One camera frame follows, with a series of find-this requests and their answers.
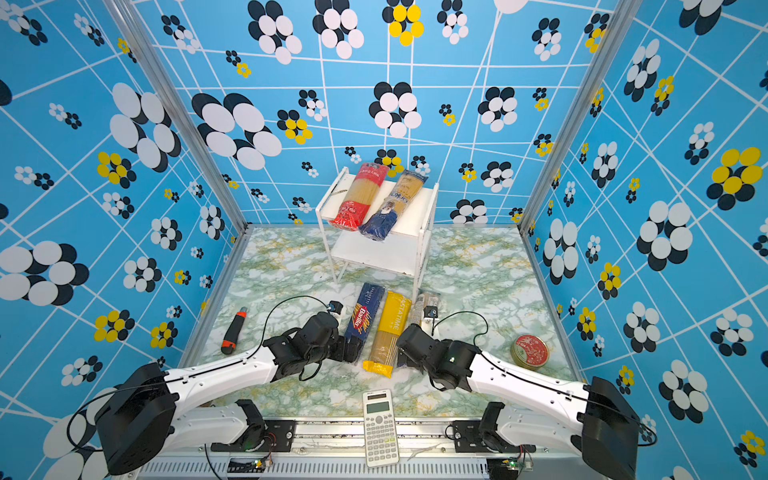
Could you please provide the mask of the red spaghetti bag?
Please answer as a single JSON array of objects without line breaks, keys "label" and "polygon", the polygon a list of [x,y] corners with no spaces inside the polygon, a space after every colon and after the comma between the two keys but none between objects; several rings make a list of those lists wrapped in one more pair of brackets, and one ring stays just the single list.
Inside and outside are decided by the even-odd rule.
[{"label": "red spaghetti bag", "polygon": [[389,168],[383,164],[363,164],[330,224],[342,230],[358,230],[387,177],[388,171]]}]

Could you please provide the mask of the blue clear spaghetti bag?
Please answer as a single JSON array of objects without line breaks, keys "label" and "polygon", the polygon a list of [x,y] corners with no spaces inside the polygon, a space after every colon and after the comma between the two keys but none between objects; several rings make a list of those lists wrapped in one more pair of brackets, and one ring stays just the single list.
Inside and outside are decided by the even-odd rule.
[{"label": "blue clear spaghetti bag", "polygon": [[404,172],[379,210],[359,228],[359,232],[371,240],[383,241],[427,180],[425,175]]}]

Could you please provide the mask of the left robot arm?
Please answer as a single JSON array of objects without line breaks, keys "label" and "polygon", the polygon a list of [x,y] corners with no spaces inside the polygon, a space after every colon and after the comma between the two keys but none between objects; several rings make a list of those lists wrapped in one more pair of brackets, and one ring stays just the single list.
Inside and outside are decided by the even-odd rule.
[{"label": "left robot arm", "polygon": [[238,390],[300,374],[328,358],[339,336],[336,315],[321,311],[241,354],[195,367],[138,368],[95,415],[109,475],[140,469],[165,450],[237,442],[255,423],[249,403],[209,408]]}]

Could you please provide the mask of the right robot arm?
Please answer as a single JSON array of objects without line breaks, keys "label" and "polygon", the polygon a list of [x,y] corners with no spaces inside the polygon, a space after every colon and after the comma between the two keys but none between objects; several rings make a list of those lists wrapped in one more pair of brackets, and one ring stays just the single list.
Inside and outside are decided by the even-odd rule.
[{"label": "right robot arm", "polygon": [[437,340],[418,325],[403,332],[397,348],[436,386],[493,396],[474,434],[485,449],[571,451],[609,479],[635,478],[643,423],[611,382],[547,377],[475,345]]}]

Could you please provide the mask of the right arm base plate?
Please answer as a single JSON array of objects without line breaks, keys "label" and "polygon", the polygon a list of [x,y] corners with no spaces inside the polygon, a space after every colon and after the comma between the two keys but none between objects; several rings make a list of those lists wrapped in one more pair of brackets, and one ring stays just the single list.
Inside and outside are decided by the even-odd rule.
[{"label": "right arm base plate", "polygon": [[513,456],[535,453],[532,444],[514,445],[504,440],[497,432],[483,427],[480,420],[456,420],[445,430],[454,443],[457,453],[504,453]]}]

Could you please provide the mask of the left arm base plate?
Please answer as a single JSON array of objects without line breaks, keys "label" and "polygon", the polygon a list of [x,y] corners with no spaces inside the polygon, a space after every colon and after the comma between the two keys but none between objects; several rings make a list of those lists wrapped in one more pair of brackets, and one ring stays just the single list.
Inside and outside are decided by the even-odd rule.
[{"label": "left arm base plate", "polygon": [[212,452],[289,452],[293,445],[297,422],[267,419],[261,425],[250,426],[233,443],[213,443]]}]

